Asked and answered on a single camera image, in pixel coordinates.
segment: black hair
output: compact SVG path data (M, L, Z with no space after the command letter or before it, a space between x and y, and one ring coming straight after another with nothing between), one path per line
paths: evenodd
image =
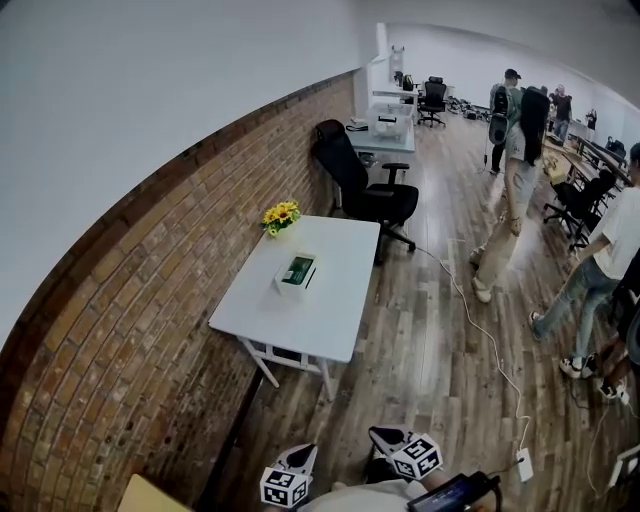
M629 162L640 162L640 142L634 144L629 151Z
M522 114L520 116L520 128L524 133L524 159L530 165L542 154L542 139L549 115L549 98L539 89L529 87L522 95Z

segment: wooden floor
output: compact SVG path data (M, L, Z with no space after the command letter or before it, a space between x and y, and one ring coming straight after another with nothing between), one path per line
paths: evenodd
M521 484L517 469L501 474L507 510L617 510L627 490L615 489L594 504L586 475L607 407L593 381L570 383L558 370L574 341L574 319L545 346L526 325L528 311L542 310L566 277L567 239L557 223L541 221L552 190L543 177L493 301L480 304L467 258L488 236L503 180L482 172L487 125L454 115L446 121L446 129L416 130L417 163L404 180L420 189L420 203L405 229L451 268L472 318L495 336L500 364L522 389L522 410L533 418L524 445L535 476ZM274 366L281 387L263 382L250 408L217 492L221 509L259 510L264 467L303 442L319 445L314 495L335 480L360 483L371 448L367 428L381 423L429 433L452 475L511 465L524 422L515 419L516 393L498 372L491 341L467 323L462 298L436 261L396 242L387 249L384 266L373 270L353 359L331 368L336 400L325 400L318 376ZM611 333L598 318L595 343L601 346ZM630 377L628 388L634 387ZM615 456L639 441L628 409L608 408L591 461L599 491Z

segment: white desk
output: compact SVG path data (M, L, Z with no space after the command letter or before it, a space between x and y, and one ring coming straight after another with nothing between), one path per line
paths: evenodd
M293 229L284 239L265 233L209 326L237 336L276 388L265 360L322 375L333 400L327 360L346 363L353 355L380 226L303 215ZM299 301L280 295L274 282L296 252L318 258L308 296Z
M372 137L369 130L364 132L347 131L347 136L356 151L370 153L415 153L416 151L415 132L411 124L407 137L402 143L397 139Z
M382 96L386 98L413 98L413 119L418 121L418 97L420 93L415 89L413 91L405 91L400 87L391 89L378 89L371 92L372 96Z

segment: long black hair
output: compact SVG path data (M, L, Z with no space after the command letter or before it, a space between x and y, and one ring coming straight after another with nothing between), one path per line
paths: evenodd
M535 87L529 87L522 95L520 128L524 133L524 159L530 165L542 154L542 140L549 116L549 98Z

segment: chair backrest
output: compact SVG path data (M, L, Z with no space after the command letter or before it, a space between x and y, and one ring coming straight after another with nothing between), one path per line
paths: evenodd
M584 215L616 184L616 177L610 171L600 171L600 176L589 181L580 191L579 204L573 205L572 214Z
M436 80L437 77L429 77L429 81L424 83L424 96L420 102L426 107L441 107L444 104L444 95L447 92L447 85Z
M344 126L329 119L316 125L317 140L311 154L318 159L343 193L357 193L367 188L367 170L356 155Z

